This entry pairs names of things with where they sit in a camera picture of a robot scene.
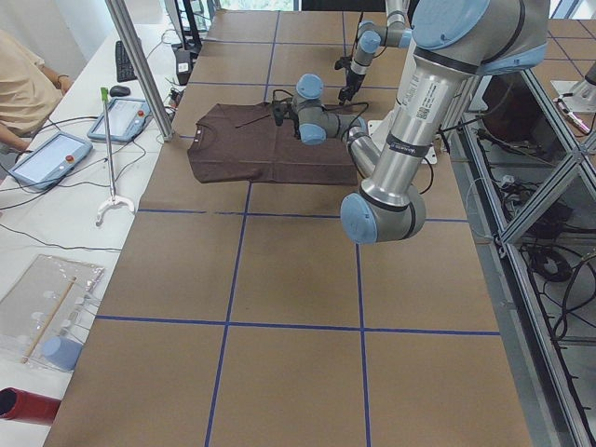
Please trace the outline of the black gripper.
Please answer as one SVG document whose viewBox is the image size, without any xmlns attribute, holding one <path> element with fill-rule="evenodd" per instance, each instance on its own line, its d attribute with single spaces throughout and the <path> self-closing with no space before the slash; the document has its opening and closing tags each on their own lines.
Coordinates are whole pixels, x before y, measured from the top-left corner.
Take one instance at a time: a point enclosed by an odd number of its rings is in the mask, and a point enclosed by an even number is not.
<svg viewBox="0 0 596 447">
<path fill-rule="evenodd" d="M 357 74 L 348 69 L 345 72 L 345 87 L 341 88 L 338 94 L 339 102 L 351 102 L 354 94 L 359 91 L 364 78 L 364 74 Z"/>
<path fill-rule="evenodd" d="M 301 133 L 300 133 L 300 120 L 299 120 L 299 116 L 293 111 L 293 109 L 291 107 L 288 109 L 288 118 L 292 122 L 292 125 L 293 125 L 293 135 L 294 135 L 294 138 L 295 139 L 300 139 L 301 138 Z"/>
</svg>

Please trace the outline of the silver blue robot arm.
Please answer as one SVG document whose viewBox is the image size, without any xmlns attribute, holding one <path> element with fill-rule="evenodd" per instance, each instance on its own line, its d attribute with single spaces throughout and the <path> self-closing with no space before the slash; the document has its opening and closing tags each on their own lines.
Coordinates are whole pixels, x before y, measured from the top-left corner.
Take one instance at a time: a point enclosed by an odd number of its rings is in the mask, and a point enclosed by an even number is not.
<svg viewBox="0 0 596 447">
<path fill-rule="evenodd" d="M 386 25 L 376 25 L 369 20 L 359 22 L 350 55 L 341 57 L 334 64 L 335 70 L 345 71 L 345 86 L 338 93 L 340 104 L 353 100 L 378 48 L 407 48 L 410 45 L 409 9 L 410 1 L 386 1 Z"/>
<path fill-rule="evenodd" d="M 382 147 L 362 119 L 324 108 L 317 75 L 304 74 L 291 101 L 302 143 L 337 138 L 360 170 L 358 192 L 346 196 L 340 209 L 346 234 L 359 244 L 406 239 L 424 225 L 426 207 L 413 178 L 462 84 L 472 76 L 534 67 L 546 55 L 547 1 L 421 1 L 411 17 L 408 5 L 386 2 L 384 27 L 362 23 L 346 67 L 350 96 L 379 47 L 412 51 L 413 70 L 402 74 Z"/>
</svg>

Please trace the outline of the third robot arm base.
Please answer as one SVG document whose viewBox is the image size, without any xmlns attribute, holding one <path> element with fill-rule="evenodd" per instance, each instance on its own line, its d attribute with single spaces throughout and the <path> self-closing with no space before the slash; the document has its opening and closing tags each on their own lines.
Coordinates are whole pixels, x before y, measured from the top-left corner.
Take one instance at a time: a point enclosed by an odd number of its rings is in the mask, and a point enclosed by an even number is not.
<svg viewBox="0 0 596 447">
<path fill-rule="evenodd" d="M 595 112 L 595 64 L 580 81 L 552 80 L 558 96 L 554 102 L 565 113 Z"/>
</svg>

